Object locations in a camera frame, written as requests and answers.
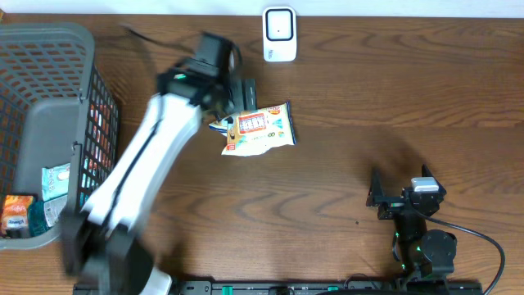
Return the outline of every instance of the brown wooden surface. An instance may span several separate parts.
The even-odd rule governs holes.
[[[301,17],[292,63],[262,57],[260,17],[7,15],[74,21],[96,39],[97,65],[122,106],[120,151],[180,53],[130,38],[119,23],[192,46],[199,31],[241,47],[260,107],[291,101],[298,144],[222,157],[205,126],[184,148],[145,240],[164,270],[216,279],[393,275],[393,223],[365,207],[372,166],[399,193],[426,162],[448,189],[436,217],[500,242],[493,293],[524,293],[524,20]],[[499,267],[488,242],[458,237],[454,278],[484,288]],[[68,294],[59,244],[0,253],[1,294]]]

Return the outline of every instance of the tabletop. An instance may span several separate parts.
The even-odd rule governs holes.
[[[240,46],[259,107],[291,102],[296,146],[225,157],[202,126],[156,198],[144,243],[172,275],[222,280],[343,280],[401,272],[394,225],[365,206],[372,167],[399,194],[427,163],[448,194],[435,217],[481,231],[506,251],[493,294],[524,292],[524,20],[299,17],[298,55],[268,63],[254,16],[6,15],[6,23],[72,21],[96,41],[96,63],[121,107],[119,151],[183,56],[167,43],[202,30]],[[428,224],[429,229],[440,226]],[[458,238],[453,279],[488,286],[499,254]],[[60,244],[0,253],[1,294],[70,294]]]

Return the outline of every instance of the black square outline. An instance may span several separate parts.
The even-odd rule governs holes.
[[[271,11],[289,11],[289,16],[291,18],[291,36],[288,39],[271,39],[269,37],[269,22],[268,22],[268,14]],[[279,8],[279,9],[269,9],[265,12],[265,37],[272,42],[278,42],[278,41],[289,41],[293,39],[293,36],[295,35],[295,32],[293,31],[293,12],[288,8]]]

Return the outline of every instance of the perforated basket wall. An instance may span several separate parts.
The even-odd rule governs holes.
[[[119,110],[93,58],[93,37],[80,25],[0,25],[1,194],[11,192],[16,177],[28,110],[49,98],[80,101],[68,206],[70,199],[74,199],[79,209],[110,174],[115,164]],[[71,189],[71,182],[77,189]],[[58,233],[55,230],[44,235],[47,237],[41,238],[38,246]],[[14,248],[34,246],[33,243]]]

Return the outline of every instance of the wooden table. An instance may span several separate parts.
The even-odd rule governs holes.
[[[398,273],[393,222],[365,207],[370,171],[381,168],[400,193],[425,162],[448,190],[436,217],[504,247],[493,293],[524,293],[524,20],[301,17],[298,57],[282,64],[264,62],[260,17],[6,18],[49,21],[93,32],[97,65],[121,105],[120,151],[155,92],[154,74],[182,55],[144,45],[119,23],[188,46],[201,30],[222,34],[240,45],[259,107],[291,101],[295,147],[223,157],[224,138],[203,126],[184,148],[145,233],[163,270],[251,280]],[[459,240],[453,278],[486,288],[496,249],[450,232]],[[59,249],[0,253],[0,293],[70,294]]]

